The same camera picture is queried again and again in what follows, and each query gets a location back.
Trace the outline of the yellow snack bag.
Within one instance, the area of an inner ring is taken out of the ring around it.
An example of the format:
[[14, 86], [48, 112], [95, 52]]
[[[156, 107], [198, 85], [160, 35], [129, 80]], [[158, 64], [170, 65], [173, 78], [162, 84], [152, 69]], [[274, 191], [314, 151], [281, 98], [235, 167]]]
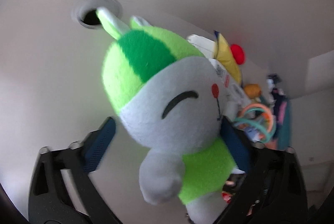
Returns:
[[223, 37], [223, 35], [214, 31], [215, 35], [215, 52], [214, 58], [218, 60], [228, 71], [228, 73], [235, 79], [235, 81], [241, 85], [242, 83], [242, 73], [235, 61], [230, 46], [227, 40]]

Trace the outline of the navy patterned blanket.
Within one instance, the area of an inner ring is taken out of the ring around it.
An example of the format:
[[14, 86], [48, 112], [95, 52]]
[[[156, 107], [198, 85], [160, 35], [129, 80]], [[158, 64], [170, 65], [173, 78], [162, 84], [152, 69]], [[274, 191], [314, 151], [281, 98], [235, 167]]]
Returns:
[[285, 111], [288, 106], [288, 99], [285, 92], [277, 86], [280, 82], [281, 79], [277, 74], [269, 74], [267, 76], [267, 84], [273, 98], [273, 114], [276, 118], [276, 131], [273, 136], [274, 139], [278, 138], [278, 132], [283, 125]]

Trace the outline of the red plush heart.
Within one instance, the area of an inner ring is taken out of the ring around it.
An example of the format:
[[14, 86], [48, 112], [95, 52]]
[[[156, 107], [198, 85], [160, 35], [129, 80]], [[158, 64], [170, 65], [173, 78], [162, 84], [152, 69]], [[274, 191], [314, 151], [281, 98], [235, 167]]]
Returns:
[[231, 50], [231, 53], [233, 55], [235, 62], [238, 65], [242, 65], [245, 63], [245, 60], [246, 60], [245, 52], [240, 45], [232, 44], [230, 46], [230, 50]]

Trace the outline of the green white plush bunny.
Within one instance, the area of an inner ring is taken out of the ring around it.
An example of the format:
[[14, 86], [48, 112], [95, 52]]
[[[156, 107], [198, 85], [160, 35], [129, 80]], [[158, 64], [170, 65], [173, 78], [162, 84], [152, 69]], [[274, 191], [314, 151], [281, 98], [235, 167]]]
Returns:
[[108, 99], [128, 134], [149, 149], [139, 169], [144, 200], [179, 198], [195, 223], [213, 223], [227, 206], [223, 186], [237, 166], [220, 136], [233, 102], [195, 46], [134, 18], [126, 25], [97, 10], [113, 37], [103, 66]]

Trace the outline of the brown bear plush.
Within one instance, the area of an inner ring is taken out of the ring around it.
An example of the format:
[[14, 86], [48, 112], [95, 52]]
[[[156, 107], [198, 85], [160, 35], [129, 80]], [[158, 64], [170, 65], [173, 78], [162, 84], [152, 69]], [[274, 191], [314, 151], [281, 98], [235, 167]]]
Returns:
[[247, 84], [243, 87], [243, 91], [249, 99], [259, 98], [262, 94], [261, 87], [258, 84]]

